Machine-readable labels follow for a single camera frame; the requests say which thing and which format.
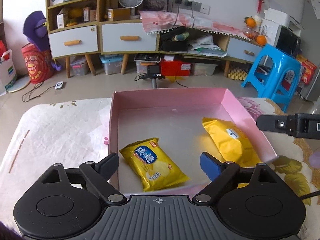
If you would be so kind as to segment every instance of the orange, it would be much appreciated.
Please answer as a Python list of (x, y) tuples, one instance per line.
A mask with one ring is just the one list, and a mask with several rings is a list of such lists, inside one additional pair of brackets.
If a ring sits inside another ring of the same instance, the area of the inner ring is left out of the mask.
[(267, 44), (267, 39), (265, 36), (263, 35), (259, 35), (256, 39), (256, 42), (262, 46), (266, 45)]
[(252, 17), (246, 17), (244, 22), (250, 28), (254, 28), (257, 25), (256, 21)]

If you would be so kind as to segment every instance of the red bucket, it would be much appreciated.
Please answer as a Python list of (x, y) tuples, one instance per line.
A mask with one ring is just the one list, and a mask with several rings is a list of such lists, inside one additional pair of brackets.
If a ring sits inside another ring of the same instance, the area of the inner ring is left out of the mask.
[(50, 50), (39, 51), (34, 44), (29, 43), (21, 48), (21, 52), (28, 68), (31, 83), (37, 84), (52, 77), (54, 69), (51, 66)]

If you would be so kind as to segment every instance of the microwave oven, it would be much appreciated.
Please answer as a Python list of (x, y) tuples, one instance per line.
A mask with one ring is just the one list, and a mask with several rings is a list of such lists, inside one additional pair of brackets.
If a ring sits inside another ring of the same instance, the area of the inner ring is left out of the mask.
[(296, 57), (300, 52), (300, 37), (281, 24), (263, 19), (259, 33), (266, 36), (271, 46), (292, 57)]

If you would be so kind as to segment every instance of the orange handle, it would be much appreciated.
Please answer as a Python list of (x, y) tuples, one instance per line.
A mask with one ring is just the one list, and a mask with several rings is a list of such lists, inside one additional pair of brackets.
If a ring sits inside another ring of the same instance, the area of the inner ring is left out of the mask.
[(81, 40), (74, 40), (74, 41), (66, 41), (64, 44), (64, 46), (72, 46), (72, 45), (78, 45), (80, 44)]
[(245, 54), (248, 54), (249, 56), (254, 56), (254, 53), (248, 50), (244, 50)]
[(138, 41), (140, 36), (120, 36), (121, 41)]

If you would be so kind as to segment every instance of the pink box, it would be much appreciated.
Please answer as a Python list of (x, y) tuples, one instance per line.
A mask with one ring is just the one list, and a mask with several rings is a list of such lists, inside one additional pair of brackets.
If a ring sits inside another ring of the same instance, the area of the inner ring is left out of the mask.
[[(206, 151), (202, 117), (233, 121), (250, 139), (263, 162), (276, 152), (250, 114), (225, 88), (166, 88), (114, 92), (110, 112), (109, 154), (138, 140), (159, 137), (159, 146), (191, 179), (186, 185), (208, 182), (199, 157)], [(142, 192), (140, 178), (119, 154), (111, 184), (123, 194)]]

